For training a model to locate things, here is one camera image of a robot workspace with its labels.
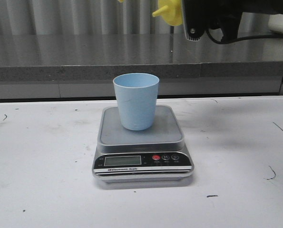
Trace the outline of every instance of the stainless steel weighing plate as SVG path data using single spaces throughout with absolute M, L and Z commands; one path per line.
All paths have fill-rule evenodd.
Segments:
M 93 174 L 105 182 L 180 180 L 194 165 L 172 109 L 156 106 L 153 125 L 131 131 L 117 107 L 103 110 Z

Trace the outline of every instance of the cup rim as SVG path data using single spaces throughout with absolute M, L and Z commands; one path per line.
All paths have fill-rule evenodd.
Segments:
M 150 75 L 150 76 L 153 76 L 154 78 L 156 78 L 157 81 L 156 81 L 155 83 L 150 84 L 150 85 L 139 86 L 139 87 L 131 87 L 131 86 L 119 85 L 119 84 L 117 84 L 117 83 L 115 82 L 115 80 L 116 80 L 117 78 L 119 78 L 119 77 L 121 77 L 121 76 L 124 76 L 124 75 L 131 75 L 131 74 Z M 154 85 L 158 84 L 159 81 L 160 81 L 160 80 L 159 80 L 159 77 L 157 77 L 156 75 L 149 74 L 149 73 L 128 73 L 128 74 L 118 75 L 117 77 L 115 77 L 115 78 L 113 79 L 113 84 L 115 84 L 115 85 L 117 85 L 117 86 L 119 86 L 119 87 L 122 87 L 122 88 L 136 89 L 136 88 L 146 88 L 146 87 L 154 86 Z

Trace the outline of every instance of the corrugated metal wall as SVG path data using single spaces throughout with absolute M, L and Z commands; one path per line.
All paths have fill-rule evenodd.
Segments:
M 170 33 L 156 9 L 157 0 L 0 0 L 0 35 Z M 240 32 L 267 31 L 268 19 L 246 13 Z

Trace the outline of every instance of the red button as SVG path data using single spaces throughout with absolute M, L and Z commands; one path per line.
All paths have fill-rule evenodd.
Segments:
M 160 159 L 160 156 L 159 155 L 153 155 L 153 160 L 159 160 Z

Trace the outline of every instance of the black cable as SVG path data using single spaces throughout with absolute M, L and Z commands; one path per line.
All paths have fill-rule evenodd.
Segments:
M 283 35 L 282 34 L 271 34 L 271 35 L 257 35 L 257 36 L 249 36 L 249 37 L 240 37 L 240 38 L 236 38 L 236 39 L 232 39 L 232 40 L 228 40 L 228 41 L 218 41 L 216 39 L 213 38 L 213 36 L 211 36 L 209 28 L 206 29 L 206 33 L 208 35 L 208 37 L 216 44 L 231 44 L 231 43 L 235 43 L 238 41 L 242 41 L 242 40 L 250 40 L 250 39 L 283 39 Z

